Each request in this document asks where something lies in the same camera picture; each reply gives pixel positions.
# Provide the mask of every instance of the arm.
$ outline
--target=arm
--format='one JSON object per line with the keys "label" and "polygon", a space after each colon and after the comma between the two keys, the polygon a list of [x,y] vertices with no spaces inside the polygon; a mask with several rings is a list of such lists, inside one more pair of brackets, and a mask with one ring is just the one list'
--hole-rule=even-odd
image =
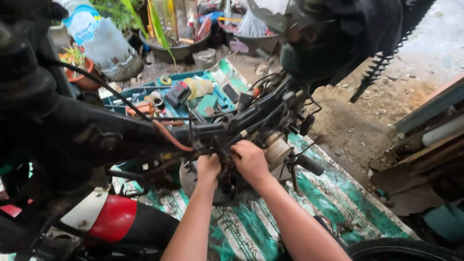
{"label": "arm", "polygon": [[270,174],[262,149],[249,141],[231,147],[237,169],[263,197],[296,261],[349,261],[335,239]]}
{"label": "arm", "polygon": [[211,209],[214,190],[218,186],[216,176],[221,171],[218,156],[201,156],[198,159],[197,171],[197,186],[179,226],[164,250],[161,261],[207,259]]}

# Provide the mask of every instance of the clay pot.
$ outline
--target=clay pot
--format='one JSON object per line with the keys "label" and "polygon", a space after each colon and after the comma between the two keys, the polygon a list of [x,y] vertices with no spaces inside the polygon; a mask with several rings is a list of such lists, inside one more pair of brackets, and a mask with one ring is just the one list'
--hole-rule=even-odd
{"label": "clay pot", "polygon": [[[90,74],[100,78],[100,74],[97,72],[95,69],[93,62],[87,58],[84,59],[84,66],[87,72]],[[68,78],[68,81],[70,83],[74,83],[75,85],[81,87],[82,89],[86,91],[96,91],[98,88],[102,87],[101,84],[94,82],[93,80],[85,77],[84,75],[81,75],[80,73],[76,72],[76,77],[74,77],[74,71],[65,69],[66,77]]]}

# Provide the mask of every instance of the black rubber grip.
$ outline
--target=black rubber grip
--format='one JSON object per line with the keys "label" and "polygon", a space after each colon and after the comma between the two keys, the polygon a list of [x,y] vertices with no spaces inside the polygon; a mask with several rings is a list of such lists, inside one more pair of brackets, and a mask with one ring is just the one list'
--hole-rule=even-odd
{"label": "black rubber grip", "polygon": [[301,155],[296,159],[295,163],[297,165],[302,166],[303,168],[311,171],[316,176],[320,176],[324,173],[325,167],[321,164],[317,163],[315,160],[306,157],[305,155]]}
{"label": "black rubber grip", "polygon": [[230,86],[230,84],[224,85],[224,87],[222,87],[222,90],[227,94],[229,99],[234,104],[236,104],[238,102],[238,94],[235,92],[235,90],[232,88],[232,86]]}

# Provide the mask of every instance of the shock absorber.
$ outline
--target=shock absorber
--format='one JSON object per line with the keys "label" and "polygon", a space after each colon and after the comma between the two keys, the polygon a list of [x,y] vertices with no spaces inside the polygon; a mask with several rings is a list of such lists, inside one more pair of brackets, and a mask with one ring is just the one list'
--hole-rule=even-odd
{"label": "shock absorber", "polygon": [[351,97],[351,103],[358,101],[364,91],[374,84],[382,75],[383,71],[390,64],[390,61],[395,58],[395,54],[397,54],[399,49],[403,47],[404,42],[409,39],[409,36],[425,17],[434,2],[435,0],[414,0],[409,5],[406,5],[406,0],[403,0],[403,4],[405,6],[403,27],[401,29],[401,35],[403,38],[391,52],[380,52],[375,55],[372,59],[372,64],[369,65],[369,69],[364,72],[364,76],[358,90]]}

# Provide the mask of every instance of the yellow bottle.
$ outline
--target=yellow bottle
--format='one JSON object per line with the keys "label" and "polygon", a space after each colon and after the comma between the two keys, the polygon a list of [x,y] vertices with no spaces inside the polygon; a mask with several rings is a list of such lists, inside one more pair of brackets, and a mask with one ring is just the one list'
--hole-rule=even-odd
{"label": "yellow bottle", "polygon": [[192,91],[192,94],[188,97],[189,100],[195,99],[198,97],[203,97],[206,94],[212,94],[213,93],[213,82],[210,80],[198,80],[194,78],[186,78],[184,80],[184,83],[188,85],[190,90]]}

